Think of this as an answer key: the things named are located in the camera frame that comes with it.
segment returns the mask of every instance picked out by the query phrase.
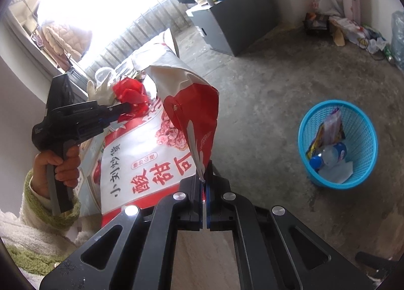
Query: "metal bolt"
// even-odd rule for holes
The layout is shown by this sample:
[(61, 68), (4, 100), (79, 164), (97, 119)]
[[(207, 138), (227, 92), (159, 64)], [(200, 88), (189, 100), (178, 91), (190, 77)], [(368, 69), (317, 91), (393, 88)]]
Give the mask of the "metal bolt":
[(139, 212), (139, 208), (136, 207), (135, 205), (129, 205), (125, 208), (125, 213), (128, 216), (134, 216), (134, 215), (138, 214), (138, 212)]
[(236, 198), (236, 195), (233, 192), (226, 192), (225, 194), (223, 194), (223, 199), (227, 200), (227, 201), (232, 201)]
[(174, 200), (181, 201), (187, 197), (187, 195), (184, 192), (176, 192), (172, 195)]
[(272, 208), (272, 213), (276, 216), (282, 216), (286, 213), (286, 210), (280, 205), (276, 205), (275, 207)]

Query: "white glove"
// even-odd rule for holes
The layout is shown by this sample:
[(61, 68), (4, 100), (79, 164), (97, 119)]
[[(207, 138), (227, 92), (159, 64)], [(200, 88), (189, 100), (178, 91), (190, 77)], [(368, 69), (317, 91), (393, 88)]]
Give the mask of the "white glove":
[(116, 99), (116, 95), (112, 90), (113, 83), (108, 85), (110, 81), (111, 73), (104, 79), (101, 86), (95, 89), (94, 82), (89, 80), (87, 83), (87, 94), (89, 101), (97, 101), (100, 105), (108, 105), (111, 106), (114, 104)]

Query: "blue plastic basket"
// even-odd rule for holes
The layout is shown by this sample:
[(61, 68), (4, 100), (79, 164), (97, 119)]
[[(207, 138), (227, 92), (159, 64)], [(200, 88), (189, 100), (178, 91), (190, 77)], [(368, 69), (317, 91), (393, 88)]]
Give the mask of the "blue plastic basket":
[[(325, 180), (310, 166), (306, 158), (306, 151), (315, 138), (318, 127), (337, 107), (341, 109), (346, 136), (345, 142), (348, 148), (346, 161), (353, 161), (353, 174), (342, 184)], [(299, 128), (298, 148), (311, 181), (316, 185), (338, 190), (352, 188), (364, 182), (377, 160), (377, 136), (372, 122), (358, 107), (338, 100), (319, 103), (305, 115)]]

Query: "wooden surface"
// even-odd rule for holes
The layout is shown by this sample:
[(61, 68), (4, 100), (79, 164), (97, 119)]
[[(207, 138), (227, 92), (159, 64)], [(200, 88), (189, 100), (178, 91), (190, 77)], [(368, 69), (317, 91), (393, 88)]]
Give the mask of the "wooden surface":
[(231, 231), (178, 232), (171, 290), (185, 289), (240, 289)]

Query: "blue basket rim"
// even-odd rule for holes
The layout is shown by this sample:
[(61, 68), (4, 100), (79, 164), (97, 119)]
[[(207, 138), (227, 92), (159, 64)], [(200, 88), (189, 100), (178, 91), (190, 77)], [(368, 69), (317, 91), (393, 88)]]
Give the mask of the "blue basket rim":
[[(328, 180), (324, 179), (323, 177), (321, 177), (319, 174), (316, 173), (316, 171), (310, 166), (310, 164), (306, 158), (307, 148), (306, 149), (303, 148), (303, 142), (302, 142), (304, 128), (307, 125), (310, 117), (315, 112), (317, 112), (321, 108), (323, 108), (325, 106), (329, 106), (329, 105), (346, 106), (346, 107), (356, 111), (369, 125), (370, 132), (372, 133), (372, 141), (373, 141), (373, 145), (374, 145), (374, 150), (373, 150), (373, 154), (372, 154), (372, 163), (371, 163), (370, 167), (368, 168), (368, 170), (366, 171), (366, 173), (360, 179), (358, 179), (354, 182), (342, 183), (342, 184), (336, 184), (336, 183), (329, 182)], [(302, 122), (300, 123), (297, 142), (298, 142), (300, 158), (302, 159), (302, 161), (306, 167), (306, 170), (310, 173), (310, 175), (313, 176), (319, 183), (323, 184), (324, 186), (333, 188), (333, 189), (337, 189), (337, 190), (346, 190), (346, 189), (353, 188), (353, 187), (361, 184), (363, 181), (365, 181), (365, 179), (367, 179), (367, 177), (369, 177), (369, 175), (372, 172), (374, 165), (376, 164), (376, 161), (377, 161), (378, 140), (377, 140), (376, 130), (374, 129), (372, 122), (370, 121), (369, 117), (361, 109), (359, 109), (357, 106), (353, 105), (352, 103), (349, 103), (346, 101), (328, 100), (328, 101), (318, 103), (317, 105), (312, 107), (306, 113)]]

